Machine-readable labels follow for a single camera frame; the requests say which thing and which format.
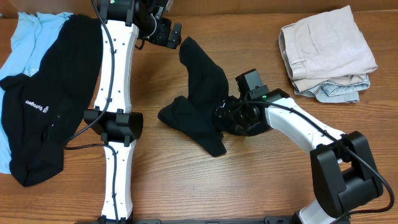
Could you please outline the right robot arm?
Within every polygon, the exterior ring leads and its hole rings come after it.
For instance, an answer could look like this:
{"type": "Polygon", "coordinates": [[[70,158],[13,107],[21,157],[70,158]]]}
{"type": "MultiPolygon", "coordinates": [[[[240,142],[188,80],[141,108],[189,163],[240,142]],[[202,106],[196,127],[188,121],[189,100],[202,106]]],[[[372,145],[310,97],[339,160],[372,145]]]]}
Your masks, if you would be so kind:
{"type": "Polygon", "coordinates": [[[291,217],[269,217],[266,222],[349,223],[358,207],[383,194],[366,137],[323,124],[281,89],[258,88],[242,91],[239,98],[230,96],[215,109],[215,119],[237,136],[276,129],[310,156],[315,201],[291,217]]]}

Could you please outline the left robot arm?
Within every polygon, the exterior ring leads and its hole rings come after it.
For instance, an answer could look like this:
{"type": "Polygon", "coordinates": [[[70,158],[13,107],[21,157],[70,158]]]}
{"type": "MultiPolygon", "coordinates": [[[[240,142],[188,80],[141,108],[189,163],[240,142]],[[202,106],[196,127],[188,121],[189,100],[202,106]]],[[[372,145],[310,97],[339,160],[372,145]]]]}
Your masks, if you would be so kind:
{"type": "Polygon", "coordinates": [[[131,223],[132,156],[143,129],[142,113],[132,110],[131,70],[136,42],[176,49],[182,26],[163,16],[173,0],[93,1],[101,22],[103,54],[94,107],[84,112],[101,137],[106,156],[105,199],[97,223],[131,223]]]}

